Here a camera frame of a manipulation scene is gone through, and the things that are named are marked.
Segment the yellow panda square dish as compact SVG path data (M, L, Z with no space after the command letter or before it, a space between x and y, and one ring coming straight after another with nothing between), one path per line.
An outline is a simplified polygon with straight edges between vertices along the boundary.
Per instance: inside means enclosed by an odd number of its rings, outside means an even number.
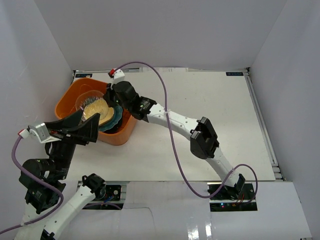
M101 126L111 120L114 115L114 108L109 107L107 102L103 98L100 98L83 109L81 119L84 122L94 114L100 114L99 126Z

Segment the teal scalloped round plate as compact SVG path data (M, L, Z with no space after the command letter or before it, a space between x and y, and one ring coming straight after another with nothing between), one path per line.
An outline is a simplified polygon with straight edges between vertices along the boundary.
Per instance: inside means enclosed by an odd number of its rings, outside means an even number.
M114 114L110 121L101 125L98 129L100 132L104 132L107 134L115 133L118 128L122 125L123 118L123 108L119 105L113 108Z

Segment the clear glass plate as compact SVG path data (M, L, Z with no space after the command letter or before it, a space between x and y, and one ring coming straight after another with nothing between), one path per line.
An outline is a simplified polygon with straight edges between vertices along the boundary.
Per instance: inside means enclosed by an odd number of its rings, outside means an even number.
M79 95L75 101L75 109L83 110L87 105L92 104L98 99L101 99L104 94L98 90L89 90Z

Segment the yellow and black square plate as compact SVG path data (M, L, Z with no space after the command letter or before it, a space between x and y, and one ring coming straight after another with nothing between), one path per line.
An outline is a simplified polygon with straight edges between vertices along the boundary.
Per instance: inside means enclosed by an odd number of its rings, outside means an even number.
M129 120L129 118L122 117L113 128L106 130L105 133L113 135L113 134L117 134L117 133L121 132L125 128L125 126L127 125L128 120Z

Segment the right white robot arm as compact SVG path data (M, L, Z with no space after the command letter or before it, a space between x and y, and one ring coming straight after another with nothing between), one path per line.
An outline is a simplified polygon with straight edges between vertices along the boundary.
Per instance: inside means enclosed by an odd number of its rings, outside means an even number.
M172 131L189 140L190 152L209 163L220 179L225 181L223 193L233 200L243 195L245 178L233 169L224 156L218 135L208 118L189 118L173 111L167 113L155 100L140 96L128 81L108 83L103 98L110 107L119 105L139 121L166 128L171 126Z

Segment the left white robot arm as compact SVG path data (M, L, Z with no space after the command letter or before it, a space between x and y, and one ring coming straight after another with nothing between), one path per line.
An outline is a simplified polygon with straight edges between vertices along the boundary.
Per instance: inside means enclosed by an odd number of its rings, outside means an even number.
M19 182L26 187L25 209L17 240L57 240L63 229L89 202L105 196L106 182L92 173L82 177L82 185L64 203L63 182L68 175L77 145L95 143L99 135L100 114L82 121L83 111L52 122L34 123L18 133L11 151L20 169ZM16 150L22 139L33 138L44 144L47 158L33 158L19 164Z

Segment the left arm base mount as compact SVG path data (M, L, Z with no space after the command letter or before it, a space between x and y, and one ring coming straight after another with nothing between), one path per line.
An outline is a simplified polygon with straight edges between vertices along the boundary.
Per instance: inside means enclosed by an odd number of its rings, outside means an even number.
M121 210L126 199L127 186L107 184L100 195L87 203L85 210Z

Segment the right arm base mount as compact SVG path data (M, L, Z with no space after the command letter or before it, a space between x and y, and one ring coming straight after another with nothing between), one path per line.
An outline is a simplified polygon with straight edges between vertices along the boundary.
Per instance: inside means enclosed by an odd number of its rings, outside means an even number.
M252 183L245 183L242 192L237 197L227 195L227 191L223 188L217 195L210 198L210 212L256 212L258 210L256 198L248 203L254 197L254 193Z

